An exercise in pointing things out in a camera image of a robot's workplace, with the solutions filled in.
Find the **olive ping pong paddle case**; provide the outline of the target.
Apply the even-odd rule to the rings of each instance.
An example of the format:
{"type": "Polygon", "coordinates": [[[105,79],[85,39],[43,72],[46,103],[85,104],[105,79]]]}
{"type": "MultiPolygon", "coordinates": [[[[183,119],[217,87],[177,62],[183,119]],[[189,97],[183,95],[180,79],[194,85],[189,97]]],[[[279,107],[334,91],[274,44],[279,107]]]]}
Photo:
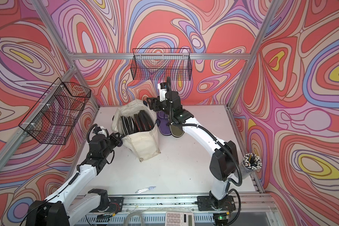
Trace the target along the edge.
{"type": "Polygon", "coordinates": [[[169,128],[170,128],[170,131],[173,137],[179,138],[179,137],[182,137],[184,134],[184,131],[182,130],[181,127],[177,127],[177,126],[170,124],[169,128]]]}

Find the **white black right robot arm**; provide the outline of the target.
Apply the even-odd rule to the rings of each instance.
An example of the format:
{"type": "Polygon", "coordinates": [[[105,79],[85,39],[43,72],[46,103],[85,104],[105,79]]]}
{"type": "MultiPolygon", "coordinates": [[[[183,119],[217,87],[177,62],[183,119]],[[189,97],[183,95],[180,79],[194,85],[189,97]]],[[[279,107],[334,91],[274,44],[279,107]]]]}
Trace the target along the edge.
{"type": "Polygon", "coordinates": [[[243,183],[236,144],[233,141],[225,142],[213,135],[192,113],[184,109],[178,92],[171,88],[170,78],[159,83],[157,88],[159,96],[147,98],[148,107],[155,112],[167,114],[170,126],[190,135],[211,156],[209,169],[214,181],[209,192],[209,202],[213,209],[219,210],[227,202],[230,185],[240,187],[243,183]]]}

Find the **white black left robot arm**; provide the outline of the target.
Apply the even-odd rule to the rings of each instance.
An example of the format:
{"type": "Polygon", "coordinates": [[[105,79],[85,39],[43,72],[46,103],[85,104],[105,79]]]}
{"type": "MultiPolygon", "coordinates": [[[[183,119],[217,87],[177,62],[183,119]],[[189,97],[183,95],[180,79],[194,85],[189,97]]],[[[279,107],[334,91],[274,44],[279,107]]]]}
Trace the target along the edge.
{"type": "Polygon", "coordinates": [[[111,201],[104,189],[91,189],[82,199],[75,201],[79,193],[106,165],[108,156],[115,156],[115,148],[123,144],[120,133],[109,133],[94,124],[86,135],[89,151],[76,166],[76,172],[53,194],[42,201],[34,201],[22,224],[26,226],[74,226],[91,211],[106,212],[111,201]]]}

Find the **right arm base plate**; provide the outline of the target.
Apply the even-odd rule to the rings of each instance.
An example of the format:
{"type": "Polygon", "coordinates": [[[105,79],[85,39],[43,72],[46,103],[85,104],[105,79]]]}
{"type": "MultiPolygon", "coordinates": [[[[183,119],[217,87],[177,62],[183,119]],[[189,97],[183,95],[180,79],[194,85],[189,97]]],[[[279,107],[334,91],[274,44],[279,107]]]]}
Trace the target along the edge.
{"type": "Polygon", "coordinates": [[[217,200],[213,196],[198,196],[196,204],[199,211],[228,211],[236,210],[234,198],[231,195],[225,196],[221,200],[217,200]]]}

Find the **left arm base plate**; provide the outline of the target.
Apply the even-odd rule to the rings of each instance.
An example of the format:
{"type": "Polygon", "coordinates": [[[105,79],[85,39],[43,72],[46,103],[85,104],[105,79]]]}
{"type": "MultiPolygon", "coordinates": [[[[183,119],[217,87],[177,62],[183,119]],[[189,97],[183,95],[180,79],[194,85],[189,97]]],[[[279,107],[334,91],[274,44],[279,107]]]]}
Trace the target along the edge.
{"type": "Polygon", "coordinates": [[[105,209],[100,209],[100,208],[96,208],[94,210],[92,210],[91,212],[109,212],[109,213],[119,213],[122,212],[122,208],[123,208],[123,202],[124,202],[124,198],[123,197],[109,197],[109,204],[105,209]]]}

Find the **cream canvas tote bag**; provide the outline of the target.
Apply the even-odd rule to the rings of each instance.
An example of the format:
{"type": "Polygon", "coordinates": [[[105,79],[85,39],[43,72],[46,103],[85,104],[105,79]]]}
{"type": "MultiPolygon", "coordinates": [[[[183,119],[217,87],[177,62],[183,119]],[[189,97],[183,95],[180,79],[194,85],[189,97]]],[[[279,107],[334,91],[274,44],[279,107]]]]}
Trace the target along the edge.
{"type": "Polygon", "coordinates": [[[140,162],[143,162],[161,153],[156,120],[156,113],[150,110],[148,106],[145,106],[142,100],[136,99],[116,110],[111,129],[113,132],[121,134],[123,145],[129,148],[140,162]],[[147,132],[139,132],[136,128],[137,131],[134,134],[124,136],[121,116],[130,116],[134,120],[134,114],[139,113],[140,110],[145,110],[149,114],[154,122],[154,128],[147,132]]]}

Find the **purple ping pong paddle case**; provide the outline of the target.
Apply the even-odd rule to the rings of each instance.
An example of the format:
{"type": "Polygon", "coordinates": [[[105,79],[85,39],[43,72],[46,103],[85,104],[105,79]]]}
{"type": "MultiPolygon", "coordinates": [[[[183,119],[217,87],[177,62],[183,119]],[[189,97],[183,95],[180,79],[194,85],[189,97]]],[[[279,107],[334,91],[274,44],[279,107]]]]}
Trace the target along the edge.
{"type": "Polygon", "coordinates": [[[171,136],[172,132],[170,130],[170,122],[169,116],[163,111],[159,111],[157,114],[157,126],[159,127],[159,131],[164,136],[171,136]]]}

